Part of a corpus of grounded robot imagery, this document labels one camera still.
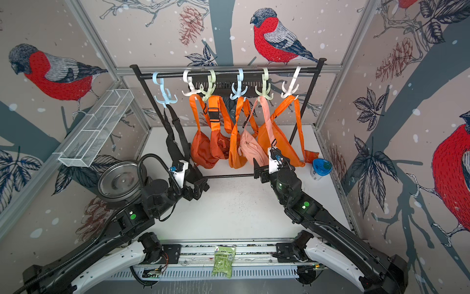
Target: pink strap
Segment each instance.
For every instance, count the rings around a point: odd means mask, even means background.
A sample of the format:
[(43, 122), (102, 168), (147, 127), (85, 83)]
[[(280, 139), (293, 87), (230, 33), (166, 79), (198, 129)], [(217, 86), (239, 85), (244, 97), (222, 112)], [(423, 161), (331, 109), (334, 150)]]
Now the pink strap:
[(256, 107), (256, 104), (258, 103), (258, 101), (259, 101), (259, 104), (261, 104), (261, 107), (263, 108), (263, 115), (264, 115), (264, 118), (265, 118), (266, 131), (267, 131), (269, 141), (271, 142), (271, 147), (274, 147), (274, 146), (276, 146), (277, 141), (276, 141), (276, 138), (274, 137), (274, 134), (273, 134), (273, 124), (272, 124), (272, 121), (271, 121), (271, 114), (269, 112), (269, 105), (267, 104), (266, 98), (264, 98), (263, 96), (260, 96), (260, 97), (258, 97), (258, 99), (255, 100), (255, 103), (253, 104), (253, 109), (251, 110), (251, 113), (250, 113), (249, 117), (246, 118), (246, 121), (243, 124), (243, 128), (245, 128), (246, 123), (248, 122), (250, 117), (253, 115), (253, 112), (255, 111), (255, 107)]

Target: plastic hook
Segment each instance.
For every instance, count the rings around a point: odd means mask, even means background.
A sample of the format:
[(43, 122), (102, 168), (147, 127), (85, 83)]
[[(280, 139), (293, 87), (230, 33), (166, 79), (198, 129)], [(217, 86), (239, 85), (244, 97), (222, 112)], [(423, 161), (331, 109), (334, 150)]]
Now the plastic hook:
[(155, 101), (157, 103), (160, 103), (163, 105), (163, 107), (166, 108), (167, 104), (170, 104), (170, 103), (177, 103), (178, 102), (178, 98), (175, 96), (175, 100), (171, 100), (172, 98), (172, 95), (170, 93), (170, 89), (166, 89), (166, 91), (168, 92), (168, 94), (165, 92), (165, 81), (163, 80), (163, 78), (160, 78), (160, 83), (157, 82), (157, 75), (158, 75), (158, 72), (154, 72), (153, 75), (152, 75), (152, 80), (153, 82), (156, 84), (156, 85), (159, 85), (160, 86), (160, 91), (162, 91), (162, 96), (163, 96), (163, 101), (160, 101), (157, 99), (157, 96), (153, 96)]
[(246, 93), (246, 91), (248, 90), (248, 86), (245, 86), (245, 90), (242, 92), (243, 69), (239, 68), (238, 72), (239, 72), (239, 74), (237, 74), (237, 76), (236, 76), (236, 80), (237, 80), (237, 90), (236, 91), (235, 91), (235, 88), (234, 88), (235, 83), (232, 83), (232, 92), (234, 93), (234, 95), (230, 94), (230, 99), (232, 99), (232, 100), (238, 99), (239, 97), (244, 95)]
[(269, 96), (269, 91), (271, 91), (271, 83), (269, 83), (268, 87), (266, 88), (267, 81), (269, 80), (269, 72), (266, 67), (263, 67), (264, 74), (261, 75), (263, 79), (263, 90), (262, 92), (258, 91), (258, 87), (255, 86), (255, 92), (259, 96), (263, 96), (267, 100), (272, 100), (274, 98), (274, 93)]
[(294, 73), (294, 76), (292, 77), (292, 80), (290, 81), (290, 85), (289, 85), (289, 89), (286, 90), (286, 88), (284, 88), (284, 83), (285, 81), (282, 82), (282, 90), (285, 92), (283, 92), (281, 94), (281, 98), (282, 99), (285, 99), (287, 97), (289, 97), (290, 95), (292, 95), (293, 93), (295, 93), (298, 89), (298, 84), (297, 84), (297, 87), (295, 87), (294, 90), (292, 90), (294, 88), (294, 85), (295, 85), (295, 82), (297, 80), (297, 77), (298, 77), (298, 74), (300, 72), (300, 66), (298, 66), (296, 69), (295, 69), (295, 73)]
[(204, 97), (202, 98), (204, 102), (206, 102), (207, 99), (209, 99), (209, 97), (212, 96), (212, 93), (214, 93), (214, 90), (215, 90), (215, 71), (209, 70), (209, 72), (211, 73), (211, 75), (207, 76), (207, 81), (209, 82), (209, 86), (207, 87), (207, 92), (204, 91), (204, 86), (202, 84), (199, 88), (201, 92), (204, 94)]
[(200, 89), (196, 89), (196, 87), (194, 87), (194, 84), (193, 84), (193, 77), (188, 77), (188, 73), (189, 73), (189, 70), (185, 70), (183, 72), (183, 81), (185, 83), (188, 83), (189, 84), (189, 89), (191, 90), (190, 92), (187, 92), (187, 93), (183, 93), (184, 96), (191, 96), (193, 94), (198, 94), (201, 92)]

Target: round metal plate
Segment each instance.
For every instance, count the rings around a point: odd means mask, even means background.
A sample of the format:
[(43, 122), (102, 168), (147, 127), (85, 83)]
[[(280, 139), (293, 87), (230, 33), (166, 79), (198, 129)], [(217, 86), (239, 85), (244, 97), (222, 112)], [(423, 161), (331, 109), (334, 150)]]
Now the round metal plate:
[[(143, 178), (147, 171), (142, 165)], [(137, 163), (133, 161), (119, 162), (108, 168), (98, 181), (101, 198), (107, 202), (117, 202), (129, 198), (140, 190), (137, 177)]]

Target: light green hook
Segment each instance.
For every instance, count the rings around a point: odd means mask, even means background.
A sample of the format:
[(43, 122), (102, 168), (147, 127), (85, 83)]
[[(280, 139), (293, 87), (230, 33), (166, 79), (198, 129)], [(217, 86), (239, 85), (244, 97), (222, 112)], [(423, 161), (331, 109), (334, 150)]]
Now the light green hook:
[(215, 90), (215, 71), (214, 70), (209, 70), (209, 72), (211, 73), (210, 76), (207, 76), (207, 80), (209, 82), (209, 86), (207, 88), (207, 92), (204, 91), (204, 86), (201, 84), (201, 86), (199, 87), (199, 89), (201, 90), (201, 92), (204, 94), (204, 97), (202, 97), (202, 100), (204, 102), (207, 101), (207, 99), (209, 99), (210, 96), (212, 96), (212, 93), (214, 93), (214, 90)]
[(267, 100), (272, 100), (274, 98), (274, 93), (271, 94), (271, 97), (269, 96), (269, 91), (271, 91), (271, 83), (269, 83), (267, 89), (266, 89), (266, 83), (269, 80), (269, 72), (267, 71), (266, 67), (263, 67), (264, 74), (261, 76), (263, 78), (263, 90), (261, 92), (258, 91), (258, 87), (255, 86), (255, 92), (259, 96), (263, 96)]

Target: white floor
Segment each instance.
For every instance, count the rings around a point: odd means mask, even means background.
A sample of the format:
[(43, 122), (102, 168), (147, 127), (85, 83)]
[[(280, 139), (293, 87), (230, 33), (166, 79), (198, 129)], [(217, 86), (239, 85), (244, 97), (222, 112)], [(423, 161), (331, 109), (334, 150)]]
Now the white floor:
[[(279, 127), (290, 138), (293, 126)], [(197, 127), (184, 127), (184, 131), (188, 141), (191, 141)], [(202, 127), (202, 131), (211, 137), (209, 127)], [(312, 127), (305, 125), (303, 131), (305, 148), (320, 152)], [(176, 141), (180, 144), (178, 133), (176, 130), (174, 132)], [(154, 153), (170, 166), (172, 161), (166, 148), (166, 137), (163, 127), (153, 128), (142, 155)], [(292, 146), (302, 159), (298, 134)], [(148, 175), (153, 179), (168, 179), (168, 174), (156, 159), (146, 159), (144, 164)], [(203, 175), (253, 173), (253, 167), (249, 163), (234, 169), (230, 168), (227, 160), (219, 160), (212, 169), (199, 168)], [(302, 180), (303, 191), (349, 228), (330, 176), (314, 181), (310, 176), (311, 168), (311, 164), (296, 168), (297, 177)], [(304, 230), (301, 225), (292, 224), (285, 215), (269, 183), (261, 184), (260, 179), (239, 177), (209, 179), (208, 184), (210, 189), (198, 201), (181, 199), (173, 215), (165, 222), (157, 221), (150, 230), (160, 240), (293, 238)]]

